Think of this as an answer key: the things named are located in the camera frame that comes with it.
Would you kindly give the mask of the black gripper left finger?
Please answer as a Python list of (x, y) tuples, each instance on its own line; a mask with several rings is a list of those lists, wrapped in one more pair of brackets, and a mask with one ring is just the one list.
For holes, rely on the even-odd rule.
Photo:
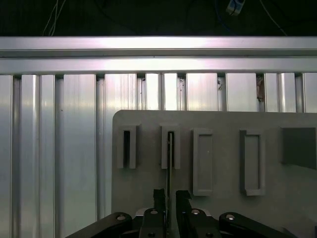
[(140, 209), (140, 215), (112, 213), (79, 231), (70, 238), (165, 238), (166, 205), (164, 189), (153, 190), (154, 206)]

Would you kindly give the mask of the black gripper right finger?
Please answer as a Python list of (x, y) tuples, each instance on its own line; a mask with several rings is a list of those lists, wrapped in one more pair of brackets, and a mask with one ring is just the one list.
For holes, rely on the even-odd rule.
[(293, 238), (235, 212), (226, 212), (218, 219), (193, 208), (187, 190), (176, 191), (176, 218), (181, 238)]

